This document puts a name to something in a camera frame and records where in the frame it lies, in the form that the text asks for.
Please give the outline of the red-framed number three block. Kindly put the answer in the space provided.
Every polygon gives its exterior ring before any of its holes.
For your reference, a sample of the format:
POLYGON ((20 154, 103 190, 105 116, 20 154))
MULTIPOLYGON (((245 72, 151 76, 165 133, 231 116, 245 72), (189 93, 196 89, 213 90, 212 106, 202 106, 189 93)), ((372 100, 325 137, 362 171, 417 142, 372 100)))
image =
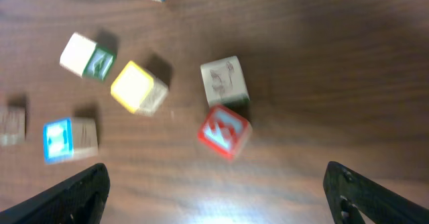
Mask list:
POLYGON ((252 131, 246 118, 223 105, 215 105, 198 130, 198 139, 225 159, 234 160, 252 131))

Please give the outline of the green N wooden block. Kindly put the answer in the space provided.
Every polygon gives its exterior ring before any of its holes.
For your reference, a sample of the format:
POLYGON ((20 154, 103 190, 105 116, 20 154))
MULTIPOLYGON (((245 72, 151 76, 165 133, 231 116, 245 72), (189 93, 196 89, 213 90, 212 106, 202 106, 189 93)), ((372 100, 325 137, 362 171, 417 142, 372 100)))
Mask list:
POLYGON ((215 105, 243 104, 250 100, 237 56, 223 58, 200 66, 206 100, 215 105))

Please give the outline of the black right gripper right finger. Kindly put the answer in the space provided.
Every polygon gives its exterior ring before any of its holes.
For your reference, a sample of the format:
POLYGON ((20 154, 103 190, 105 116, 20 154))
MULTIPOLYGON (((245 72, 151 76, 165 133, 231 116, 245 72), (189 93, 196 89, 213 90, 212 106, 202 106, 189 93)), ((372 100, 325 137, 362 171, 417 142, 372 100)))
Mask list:
POLYGON ((364 223, 362 214, 377 224, 428 222, 428 209, 335 161, 326 167, 323 188, 336 224, 364 223))

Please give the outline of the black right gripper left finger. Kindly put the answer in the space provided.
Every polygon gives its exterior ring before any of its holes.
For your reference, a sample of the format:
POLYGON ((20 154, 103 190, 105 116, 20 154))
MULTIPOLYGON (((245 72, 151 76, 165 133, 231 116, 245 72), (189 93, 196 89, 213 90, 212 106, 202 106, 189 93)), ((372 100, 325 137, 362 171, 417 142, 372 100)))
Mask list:
POLYGON ((1 222, 99 224, 109 190, 107 168, 103 163, 98 163, 2 211, 1 222))

